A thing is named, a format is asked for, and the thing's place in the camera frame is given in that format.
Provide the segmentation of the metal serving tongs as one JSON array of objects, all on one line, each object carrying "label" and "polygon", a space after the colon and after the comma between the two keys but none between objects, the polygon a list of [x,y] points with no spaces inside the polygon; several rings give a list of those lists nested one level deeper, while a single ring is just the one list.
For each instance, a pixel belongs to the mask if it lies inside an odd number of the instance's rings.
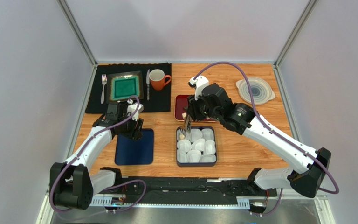
[{"label": "metal serving tongs", "polygon": [[187,136],[188,133],[190,133],[191,131],[191,122],[192,122],[192,117],[186,113],[185,117],[184,117],[184,123],[180,128],[180,132],[183,136]]}]

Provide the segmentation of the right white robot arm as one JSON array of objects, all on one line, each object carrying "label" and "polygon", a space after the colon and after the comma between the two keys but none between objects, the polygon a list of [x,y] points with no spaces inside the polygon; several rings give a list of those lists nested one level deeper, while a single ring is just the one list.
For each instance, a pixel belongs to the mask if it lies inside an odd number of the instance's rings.
[{"label": "right white robot arm", "polygon": [[245,103],[234,103],[226,91],[214,84],[189,83],[195,94],[187,98],[185,132],[192,121],[211,118],[225,129],[255,140],[288,163],[286,168],[255,168],[248,177],[260,189],[293,189],[314,198],[327,175],[331,152],[316,150],[276,129]]}]

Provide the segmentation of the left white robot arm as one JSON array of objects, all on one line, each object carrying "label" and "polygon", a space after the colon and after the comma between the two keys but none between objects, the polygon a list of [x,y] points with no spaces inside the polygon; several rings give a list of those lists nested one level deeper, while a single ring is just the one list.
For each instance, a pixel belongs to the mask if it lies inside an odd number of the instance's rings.
[{"label": "left white robot arm", "polygon": [[115,136],[142,138],[143,119],[139,115],[143,109],[142,104],[130,99],[109,104],[80,148],[64,162],[51,166],[49,203],[55,211],[86,210],[94,195],[114,186],[121,175],[118,169],[102,168],[95,175],[90,175],[89,169]]}]

